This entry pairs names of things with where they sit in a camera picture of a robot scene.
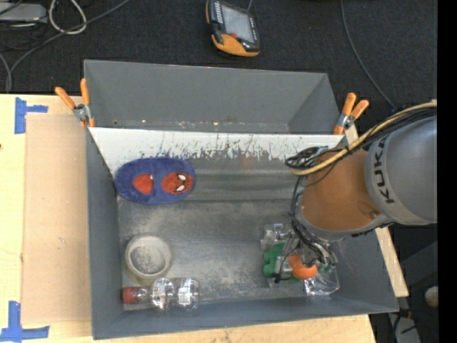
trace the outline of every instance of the small glass bottle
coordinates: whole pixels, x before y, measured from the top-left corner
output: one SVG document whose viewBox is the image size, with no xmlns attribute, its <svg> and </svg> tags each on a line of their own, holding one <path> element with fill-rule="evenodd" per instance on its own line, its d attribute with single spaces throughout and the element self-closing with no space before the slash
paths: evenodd
<svg viewBox="0 0 457 343">
<path fill-rule="evenodd" d="M 192 278 L 158 278 L 148 287 L 124 287 L 124 304 L 149 304 L 160 310 L 195 309 L 200 302 L 199 281 Z"/>
</svg>

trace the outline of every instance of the white cable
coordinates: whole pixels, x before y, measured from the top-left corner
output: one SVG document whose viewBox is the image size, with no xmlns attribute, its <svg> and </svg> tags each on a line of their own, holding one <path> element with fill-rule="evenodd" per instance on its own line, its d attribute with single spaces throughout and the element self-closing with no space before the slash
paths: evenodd
<svg viewBox="0 0 457 343">
<path fill-rule="evenodd" d="M 54 21 L 54 18 L 52 17 L 52 13 L 54 11 L 57 1 L 58 0 L 52 0 L 51 5 L 49 6 L 49 10 L 48 10 L 49 21 L 51 22 L 52 26 L 60 33 L 65 33 L 65 34 L 80 34 L 81 32 L 83 32 L 87 27 L 86 24 L 84 24 L 81 28 L 77 29 L 76 31 L 66 31 L 65 29 L 62 29 L 60 26 L 58 26 L 56 24 L 56 22 Z M 76 2 L 76 0 L 70 0 L 70 1 L 78 9 L 78 11 L 81 15 L 81 18 L 83 19 L 83 22 L 86 23 L 87 19 L 86 19 L 86 15 L 83 12 L 83 9 L 79 6 L 79 4 Z"/>
</svg>

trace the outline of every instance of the red eye patch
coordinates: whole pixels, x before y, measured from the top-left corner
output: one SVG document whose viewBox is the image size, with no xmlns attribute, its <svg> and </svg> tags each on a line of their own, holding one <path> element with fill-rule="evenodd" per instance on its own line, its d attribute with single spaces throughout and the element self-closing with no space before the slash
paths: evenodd
<svg viewBox="0 0 457 343">
<path fill-rule="evenodd" d="M 174 171 L 162 180 L 162 188 L 170 194 L 183 194 L 192 189 L 194 178 L 187 173 Z"/>
</svg>

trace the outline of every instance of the red cap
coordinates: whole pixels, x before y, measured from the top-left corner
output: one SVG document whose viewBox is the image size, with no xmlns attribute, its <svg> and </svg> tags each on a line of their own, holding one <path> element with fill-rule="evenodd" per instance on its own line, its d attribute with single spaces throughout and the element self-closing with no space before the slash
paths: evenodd
<svg viewBox="0 0 457 343">
<path fill-rule="evenodd" d="M 136 287 L 124 287 L 122 289 L 122 301 L 124 304 L 134 304 Z"/>
</svg>

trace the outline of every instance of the bin floor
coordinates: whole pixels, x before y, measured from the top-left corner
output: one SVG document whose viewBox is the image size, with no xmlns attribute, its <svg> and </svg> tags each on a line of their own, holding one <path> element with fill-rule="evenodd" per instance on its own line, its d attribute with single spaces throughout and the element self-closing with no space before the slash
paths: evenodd
<svg viewBox="0 0 457 343">
<path fill-rule="evenodd" d="M 119 198 L 118 203 L 121 253 L 137 234 L 162 238 L 173 255 L 165 277 L 199 280 L 202 301 L 303 296 L 302 284 L 280 283 L 270 288 L 262 272 L 263 228 L 289 223 L 289 201 L 148 206 Z M 124 287 L 140 284 L 124 264 Z"/>
</svg>

